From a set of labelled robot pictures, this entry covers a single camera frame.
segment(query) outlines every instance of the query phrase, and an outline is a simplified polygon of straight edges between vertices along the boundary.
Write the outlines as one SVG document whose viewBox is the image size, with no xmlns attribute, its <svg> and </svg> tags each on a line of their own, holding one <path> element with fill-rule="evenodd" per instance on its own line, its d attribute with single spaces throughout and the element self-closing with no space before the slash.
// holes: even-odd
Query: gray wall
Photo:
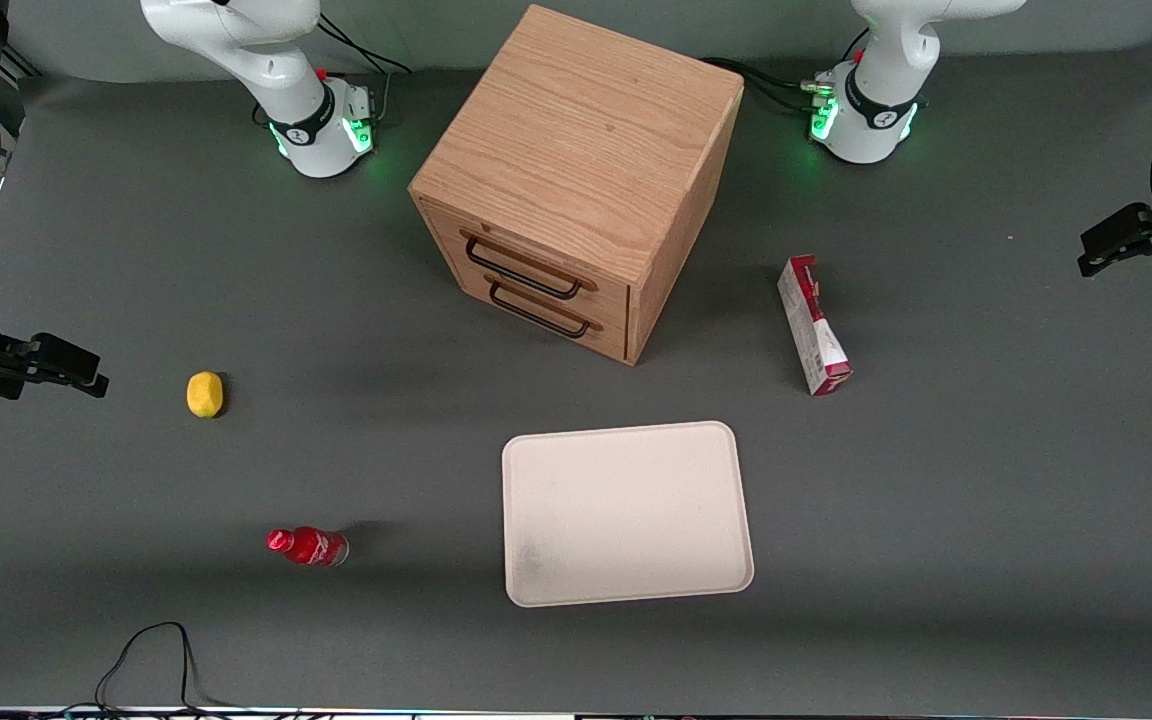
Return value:
<svg viewBox="0 0 1152 720">
<path fill-rule="evenodd" d="M 823 58 L 863 24 L 846 0 L 544 0 L 600 26 L 688 55 Z M 323 0 L 359 45 L 417 68 L 485 67 L 529 0 Z M 223 77 L 160 41 L 137 0 L 13 0 L 13 44 L 50 73 L 143 82 Z M 1018 13 L 942 23 L 948 53 L 1120 50 L 1152 41 L 1152 0 L 1030 0 Z M 361 69 L 321 33 L 301 41 L 311 61 Z"/>
</svg>

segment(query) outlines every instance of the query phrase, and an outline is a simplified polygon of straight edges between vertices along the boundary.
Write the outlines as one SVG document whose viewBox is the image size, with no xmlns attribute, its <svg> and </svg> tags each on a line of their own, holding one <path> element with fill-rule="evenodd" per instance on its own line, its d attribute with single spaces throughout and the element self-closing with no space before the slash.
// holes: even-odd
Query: drawer handle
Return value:
<svg viewBox="0 0 1152 720">
<path fill-rule="evenodd" d="M 562 327 L 562 325 L 559 325 L 558 323 L 551 323 L 550 320 L 541 318 L 539 314 L 529 313 L 529 311 L 522 309 L 522 306 L 513 304 L 511 302 L 500 300 L 497 296 L 498 290 L 500 290 L 500 283 L 492 283 L 492 290 L 488 291 L 488 297 L 492 300 L 493 304 L 495 304 L 495 306 L 501 306 L 503 310 L 511 311 L 511 313 L 520 316 L 522 319 L 531 320 L 531 323 L 536 323 L 547 331 L 554 331 L 558 334 L 561 334 L 561 336 L 569 338 L 570 340 L 579 340 L 585 336 L 585 333 L 589 333 L 589 320 L 582 323 L 579 325 L 579 329 L 570 331 Z"/>
<path fill-rule="evenodd" d="M 573 279 L 573 287 L 570 290 L 563 291 L 559 290 L 558 288 L 548 287 L 548 285 L 546 283 L 536 282 L 533 279 L 526 275 L 521 275 L 516 272 L 513 272 L 513 270 L 507 268 L 505 265 L 499 265 L 486 258 L 480 258 L 480 256 L 473 253 L 475 248 L 479 245 L 479 238 L 472 236 L 472 234 L 467 232 L 461 232 L 461 234 L 470 238 L 470 242 L 468 242 L 465 245 L 465 255 L 470 256 L 470 262 L 472 262 L 475 265 L 482 265 L 486 270 L 494 270 L 494 272 L 509 278 L 513 282 L 516 282 L 518 285 L 525 285 L 526 287 L 530 287 L 531 290 L 543 291 L 545 293 L 545 295 L 548 295 L 550 297 L 556 297 L 556 300 L 571 300 L 573 297 L 576 297 L 576 291 L 579 291 L 579 281 L 577 281 L 577 279 Z"/>
</svg>

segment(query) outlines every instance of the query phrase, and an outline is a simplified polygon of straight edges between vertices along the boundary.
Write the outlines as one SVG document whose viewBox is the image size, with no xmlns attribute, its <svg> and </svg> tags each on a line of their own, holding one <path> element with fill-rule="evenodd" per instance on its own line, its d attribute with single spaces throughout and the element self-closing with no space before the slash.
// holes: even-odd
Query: white tray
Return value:
<svg viewBox="0 0 1152 720">
<path fill-rule="evenodd" d="M 522 607 L 753 582 L 736 437 L 722 423 L 521 435 L 502 467 L 503 583 Z"/>
</svg>

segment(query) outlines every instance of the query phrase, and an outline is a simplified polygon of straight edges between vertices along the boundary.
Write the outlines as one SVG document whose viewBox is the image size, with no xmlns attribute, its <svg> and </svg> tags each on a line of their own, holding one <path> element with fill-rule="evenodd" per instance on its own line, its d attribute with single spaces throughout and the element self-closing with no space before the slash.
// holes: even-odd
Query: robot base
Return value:
<svg viewBox="0 0 1152 720">
<path fill-rule="evenodd" d="M 828 70 L 817 73 L 817 82 L 832 83 L 834 88 L 844 85 L 847 74 L 856 67 L 852 61 L 836 65 Z M 842 160 L 869 165 L 878 162 L 892 154 L 896 145 L 909 137 L 910 123 L 918 113 L 918 104 L 905 113 L 904 118 L 895 118 L 890 127 L 874 129 L 858 109 L 852 108 L 846 97 L 835 96 L 824 100 L 824 105 L 812 115 L 812 127 L 808 136 Z"/>
<path fill-rule="evenodd" d="M 328 179 L 353 167 L 372 147 L 371 96 L 366 88 L 327 78 L 324 85 L 335 96 L 335 116 L 319 131 L 312 145 L 283 142 L 273 127 L 278 151 L 291 160 L 302 176 Z"/>
</svg>

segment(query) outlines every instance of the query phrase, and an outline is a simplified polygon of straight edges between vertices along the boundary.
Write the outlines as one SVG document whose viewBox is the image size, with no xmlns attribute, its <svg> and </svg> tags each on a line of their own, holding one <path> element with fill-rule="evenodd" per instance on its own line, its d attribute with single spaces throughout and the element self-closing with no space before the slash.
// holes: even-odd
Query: green led light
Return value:
<svg viewBox="0 0 1152 720">
<path fill-rule="evenodd" d="M 833 119 L 838 118 L 838 100 L 828 100 L 816 114 L 817 118 L 812 119 L 812 135 L 818 141 L 824 141 L 833 129 Z"/>
<path fill-rule="evenodd" d="M 371 123 L 366 120 L 341 118 L 340 127 L 343 127 L 344 132 L 348 132 L 349 142 L 353 143 L 353 149 L 357 150 L 358 154 L 371 150 Z"/>
<path fill-rule="evenodd" d="M 909 137 L 909 128 L 910 126 L 914 126 L 914 115 L 916 114 L 918 114 L 918 103 L 914 103 L 914 105 L 910 106 L 909 119 L 905 120 L 905 129 L 900 131 L 900 138 L 902 141 L 904 141 L 905 137 Z"/>
<path fill-rule="evenodd" d="M 287 147 L 283 147 L 283 138 L 278 136 L 278 131 L 274 129 L 274 123 L 270 123 L 270 135 L 273 135 L 274 142 L 278 143 L 278 153 L 287 158 Z"/>
</svg>

